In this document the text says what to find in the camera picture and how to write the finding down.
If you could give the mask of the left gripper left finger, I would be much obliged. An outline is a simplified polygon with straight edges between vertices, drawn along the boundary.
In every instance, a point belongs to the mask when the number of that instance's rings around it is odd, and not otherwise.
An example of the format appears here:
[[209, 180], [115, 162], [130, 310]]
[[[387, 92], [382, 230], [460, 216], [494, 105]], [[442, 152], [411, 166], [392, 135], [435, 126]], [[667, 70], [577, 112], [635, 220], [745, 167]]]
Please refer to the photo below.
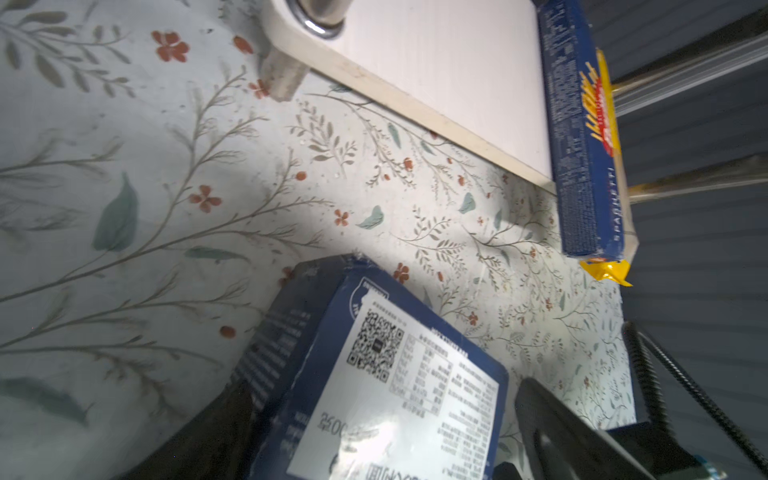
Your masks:
[[208, 406], [121, 479], [240, 479], [253, 438], [255, 405], [246, 382]]

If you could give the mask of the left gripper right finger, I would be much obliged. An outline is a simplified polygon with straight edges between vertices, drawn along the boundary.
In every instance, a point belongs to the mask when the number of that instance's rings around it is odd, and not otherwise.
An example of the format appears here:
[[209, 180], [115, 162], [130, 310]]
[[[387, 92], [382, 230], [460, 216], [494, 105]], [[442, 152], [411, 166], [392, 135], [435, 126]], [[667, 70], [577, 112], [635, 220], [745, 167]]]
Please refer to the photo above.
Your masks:
[[521, 381], [515, 412], [535, 479], [650, 479], [617, 442], [584, 423], [534, 378]]

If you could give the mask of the wide blue Barilla pasta box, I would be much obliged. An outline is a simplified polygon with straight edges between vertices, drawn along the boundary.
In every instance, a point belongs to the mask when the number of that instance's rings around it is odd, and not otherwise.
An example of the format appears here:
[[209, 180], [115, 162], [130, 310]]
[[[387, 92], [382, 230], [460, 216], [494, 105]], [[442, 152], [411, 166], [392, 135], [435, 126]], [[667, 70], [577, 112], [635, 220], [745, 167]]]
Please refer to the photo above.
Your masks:
[[488, 479], [509, 377], [371, 260], [297, 264], [234, 369], [248, 479]]

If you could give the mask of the narrow blue Barilla spaghetti box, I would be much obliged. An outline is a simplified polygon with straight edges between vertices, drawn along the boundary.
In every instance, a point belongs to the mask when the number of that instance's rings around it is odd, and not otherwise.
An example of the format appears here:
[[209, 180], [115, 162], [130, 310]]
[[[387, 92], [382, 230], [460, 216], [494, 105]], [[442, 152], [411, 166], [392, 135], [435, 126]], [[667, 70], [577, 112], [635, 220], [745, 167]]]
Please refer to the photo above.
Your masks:
[[580, 73], [598, 48], [578, 2], [544, 1], [536, 12], [562, 248], [583, 260], [597, 246], [597, 232]]

